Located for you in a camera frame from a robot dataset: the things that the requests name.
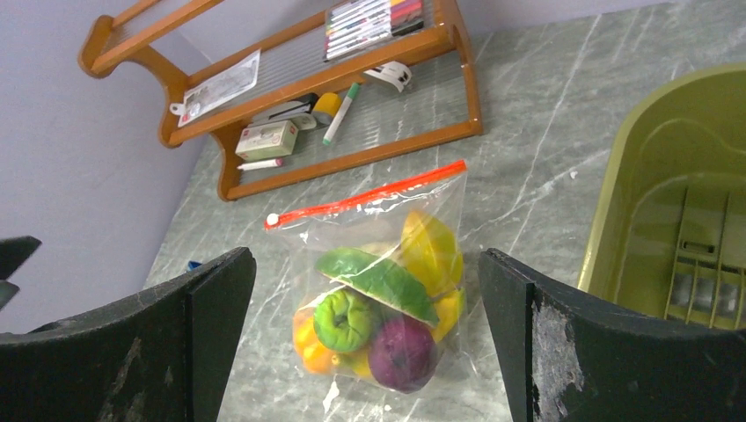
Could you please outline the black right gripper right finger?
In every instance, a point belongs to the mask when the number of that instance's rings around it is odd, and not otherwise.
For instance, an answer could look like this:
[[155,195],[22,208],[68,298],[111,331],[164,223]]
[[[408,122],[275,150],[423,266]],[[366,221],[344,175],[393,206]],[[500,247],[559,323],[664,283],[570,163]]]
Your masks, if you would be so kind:
[[513,420],[744,420],[744,331],[645,316],[497,249],[478,276]]

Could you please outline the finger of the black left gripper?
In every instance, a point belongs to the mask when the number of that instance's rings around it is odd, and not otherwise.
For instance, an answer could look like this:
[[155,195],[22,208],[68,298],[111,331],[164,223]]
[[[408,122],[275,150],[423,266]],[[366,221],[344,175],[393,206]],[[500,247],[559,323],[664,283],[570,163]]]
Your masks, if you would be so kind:
[[1,240],[1,309],[19,292],[20,287],[10,282],[10,277],[42,245],[34,236],[15,236]]

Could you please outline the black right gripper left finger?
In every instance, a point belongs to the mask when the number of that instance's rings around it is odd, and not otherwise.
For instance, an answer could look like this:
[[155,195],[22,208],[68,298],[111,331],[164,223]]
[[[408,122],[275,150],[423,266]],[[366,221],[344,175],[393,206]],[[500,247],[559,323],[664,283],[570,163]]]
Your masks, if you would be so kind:
[[216,420],[256,272],[238,247],[119,301],[3,334],[2,420]]

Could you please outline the orange toy bell pepper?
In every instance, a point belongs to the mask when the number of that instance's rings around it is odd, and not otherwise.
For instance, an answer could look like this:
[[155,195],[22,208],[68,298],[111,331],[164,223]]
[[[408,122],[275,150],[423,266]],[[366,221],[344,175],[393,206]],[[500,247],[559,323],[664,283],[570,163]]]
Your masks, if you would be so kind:
[[318,340],[314,328],[314,308],[299,309],[292,319],[292,339],[296,354],[304,368],[316,375],[331,375],[335,372],[335,352]]

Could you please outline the purple toy onion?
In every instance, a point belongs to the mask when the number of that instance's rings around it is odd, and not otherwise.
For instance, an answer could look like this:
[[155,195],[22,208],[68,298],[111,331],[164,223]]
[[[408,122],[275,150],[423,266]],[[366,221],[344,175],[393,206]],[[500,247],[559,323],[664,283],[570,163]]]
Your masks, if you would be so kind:
[[388,320],[369,349],[369,369],[375,381],[409,394],[422,389],[435,373],[439,359],[428,327],[409,317]]

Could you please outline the yellow green toy pear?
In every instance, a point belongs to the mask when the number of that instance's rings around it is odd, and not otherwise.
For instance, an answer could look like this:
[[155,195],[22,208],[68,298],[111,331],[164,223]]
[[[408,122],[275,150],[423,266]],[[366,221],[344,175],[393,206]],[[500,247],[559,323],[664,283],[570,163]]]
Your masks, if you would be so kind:
[[456,288],[464,269],[454,232],[441,220],[415,209],[407,215],[400,239],[404,267],[437,297]]

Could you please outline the green toy lime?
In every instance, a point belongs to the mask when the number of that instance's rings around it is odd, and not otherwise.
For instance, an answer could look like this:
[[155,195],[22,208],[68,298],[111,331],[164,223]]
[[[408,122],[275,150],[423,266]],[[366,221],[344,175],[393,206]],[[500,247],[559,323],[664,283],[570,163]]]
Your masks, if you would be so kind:
[[313,319],[319,342],[338,353],[361,349],[381,322],[378,306],[349,288],[327,295],[315,308]]

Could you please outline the clear zip bag orange zipper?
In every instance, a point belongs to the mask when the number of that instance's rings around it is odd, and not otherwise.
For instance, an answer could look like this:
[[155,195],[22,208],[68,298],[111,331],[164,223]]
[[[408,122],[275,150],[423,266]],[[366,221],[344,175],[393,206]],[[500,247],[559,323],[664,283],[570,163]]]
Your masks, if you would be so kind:
[[458,160],[326,204],[270,214],[286,248],[292,345],[307,374],[411,398],[437,421],[477,383],[466,342]]

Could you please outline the pink toy watermelon slice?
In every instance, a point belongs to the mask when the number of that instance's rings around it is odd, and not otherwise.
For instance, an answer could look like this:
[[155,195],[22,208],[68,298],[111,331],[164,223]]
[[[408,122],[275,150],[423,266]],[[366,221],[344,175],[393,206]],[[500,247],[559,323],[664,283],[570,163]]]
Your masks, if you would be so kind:
[[424,286],[391,258],[340,247],[323,253],[314,268],[329,279],[432,328],[439,323],[435,305]]

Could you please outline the yellow toy banana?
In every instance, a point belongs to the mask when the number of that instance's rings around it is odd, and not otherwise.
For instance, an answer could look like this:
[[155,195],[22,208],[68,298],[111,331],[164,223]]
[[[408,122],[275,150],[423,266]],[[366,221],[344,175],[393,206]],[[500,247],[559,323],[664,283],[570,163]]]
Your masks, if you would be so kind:
[[440,343],[456,326],[465,305],[465,289],[453,290],[435,302],[435,310],[439,317],[438,325],[431,330],[436,343]]

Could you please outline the blue black stapler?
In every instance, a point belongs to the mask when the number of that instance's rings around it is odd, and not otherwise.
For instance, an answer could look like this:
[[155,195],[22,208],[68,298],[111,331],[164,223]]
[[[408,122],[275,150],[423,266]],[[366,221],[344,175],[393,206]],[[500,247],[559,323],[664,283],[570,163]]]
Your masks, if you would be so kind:
[[199,266],[201,266],[201,262],[190,260],[190,261],[187,262],[186,269],[188,271],[193,271],[194,269],[198,268]]

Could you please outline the olive green plastic bin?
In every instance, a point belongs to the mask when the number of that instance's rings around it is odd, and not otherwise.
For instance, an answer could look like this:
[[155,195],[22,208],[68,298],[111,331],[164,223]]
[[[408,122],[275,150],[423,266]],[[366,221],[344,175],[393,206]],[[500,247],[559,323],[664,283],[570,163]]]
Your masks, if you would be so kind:
[[657,88],[611,146],[577,286],[710,329],[745,326],[745,65]]

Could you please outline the pink capped white marker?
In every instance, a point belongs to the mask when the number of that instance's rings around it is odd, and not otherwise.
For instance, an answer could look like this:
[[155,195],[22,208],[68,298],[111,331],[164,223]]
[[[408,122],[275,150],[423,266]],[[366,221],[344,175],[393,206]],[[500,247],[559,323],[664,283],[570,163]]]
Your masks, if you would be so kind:
[[282,158],[265,159],[254,162],[246,162],[237,166],[240,171],[255,171],[270,168],[282,167],[284,160]]

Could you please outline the green white box bottom shelf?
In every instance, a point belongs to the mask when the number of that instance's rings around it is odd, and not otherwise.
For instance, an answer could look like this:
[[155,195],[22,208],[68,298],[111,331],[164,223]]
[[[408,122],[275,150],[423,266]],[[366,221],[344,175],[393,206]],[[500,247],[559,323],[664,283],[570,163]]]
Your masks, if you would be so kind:
[[290,155],[295,147],[299,129],[290,120],[246,127],[235,148],[237,156],[246,162]]

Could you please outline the black white stapler on shelf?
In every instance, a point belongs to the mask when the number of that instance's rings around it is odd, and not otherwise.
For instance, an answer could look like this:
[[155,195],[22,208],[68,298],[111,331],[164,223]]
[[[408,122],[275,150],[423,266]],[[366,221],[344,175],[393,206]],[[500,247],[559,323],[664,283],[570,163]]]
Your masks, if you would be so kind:
[[299,130],[314,129],[318,125],[317,119],[311,114],[319,99],[318,94],[308,93],[291,99],[288,102],[275,105],[251,118],[249,127],[259,126],[277,121],[291,121]]

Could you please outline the wooden three-tier shelf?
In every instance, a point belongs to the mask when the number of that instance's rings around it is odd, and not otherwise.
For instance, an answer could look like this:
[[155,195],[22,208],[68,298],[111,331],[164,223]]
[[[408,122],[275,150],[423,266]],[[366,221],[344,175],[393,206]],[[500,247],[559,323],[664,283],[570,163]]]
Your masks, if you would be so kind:
[[[214,138],[223,152],[223,168],[217,182],[217,193],[222,200],[237,200],[483,131],[471,42],[454,1],[426,2],[424,28],[337,62],[321,58],[325,13],[316,11],[295,25],[187,74],[161,55],[153,44],[213,7],[211,1],[188,1],[173,8],[162,1],[139,1],[114,17],[102,15],[93,23],[77,61],[82,71],[94,78],[109,76],[124,62],[137,63],[158,80],[166,103],[172,104],[179,102],[188,89],[260,51],[260,80],[255,89],[217,113],[184,127],[179,126],[177,117],[170,112],[165,112],[160,121],[159,140],[170,149],[201,135]],[[360,83],[365,70],[386,62],[416,65],[452,51],[458,52],[463,72],[468,106],[465,121],[251,183],[242,182],[235,148],[241,130],[259,112],[304,94],[343,91],[351,84]]]

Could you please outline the yellow round tape roll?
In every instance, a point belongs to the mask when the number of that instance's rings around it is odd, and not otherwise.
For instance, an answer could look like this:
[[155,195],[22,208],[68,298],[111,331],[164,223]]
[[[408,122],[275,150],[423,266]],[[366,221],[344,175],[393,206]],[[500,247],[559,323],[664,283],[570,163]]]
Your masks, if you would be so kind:
[[340,110],[341,104],[342,98],[340,95],[334,92],[326,92],[318,98],[311,110],[311,115],[318,124],[328,126]]

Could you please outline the green capped white marker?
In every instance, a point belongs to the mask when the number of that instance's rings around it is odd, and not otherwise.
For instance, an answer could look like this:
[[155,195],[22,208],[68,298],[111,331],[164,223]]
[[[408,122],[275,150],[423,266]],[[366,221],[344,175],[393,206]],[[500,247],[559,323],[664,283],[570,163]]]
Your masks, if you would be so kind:
[[323,136],[322,143],[324,145],[330,145],[332,143],[332,140],[336,132],[338,131],[340,124],[344,120],[349,107],[352,105],[352,102],[354,101],[360,87],[361,85],[359,83],[353,83],[347,90],[338,112],[335,114],[331,124],[328,126]]

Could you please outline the white tape dispenser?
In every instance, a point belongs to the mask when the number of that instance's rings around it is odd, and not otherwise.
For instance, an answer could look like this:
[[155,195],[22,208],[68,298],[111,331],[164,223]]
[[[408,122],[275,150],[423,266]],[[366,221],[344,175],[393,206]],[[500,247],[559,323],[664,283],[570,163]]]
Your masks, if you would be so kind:
[[365,70],[362,75],[369,81],[390,85],[398,93],[403,92],[413,78],[410,68],[396,61],[383,63],[373,69]]

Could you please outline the coloured marker pen pack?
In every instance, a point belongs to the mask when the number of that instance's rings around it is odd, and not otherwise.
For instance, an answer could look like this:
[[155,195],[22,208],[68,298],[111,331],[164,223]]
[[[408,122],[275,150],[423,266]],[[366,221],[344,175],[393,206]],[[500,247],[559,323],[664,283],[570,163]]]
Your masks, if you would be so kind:
[[324,60],[335,61],[424,27],[421,0],[345,1],[325,13]]

